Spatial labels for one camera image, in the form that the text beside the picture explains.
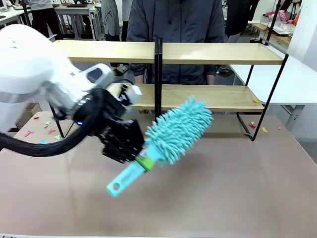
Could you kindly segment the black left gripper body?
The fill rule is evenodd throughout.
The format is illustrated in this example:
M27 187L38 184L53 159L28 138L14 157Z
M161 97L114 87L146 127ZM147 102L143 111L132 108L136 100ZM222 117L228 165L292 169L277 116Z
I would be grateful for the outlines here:
M103 155L119 163L131 162L142 150L144 138L137 120L122 117L141 95L139 88L121 88L117 95L93 89L76 107L73 120L85 136L99 138Z

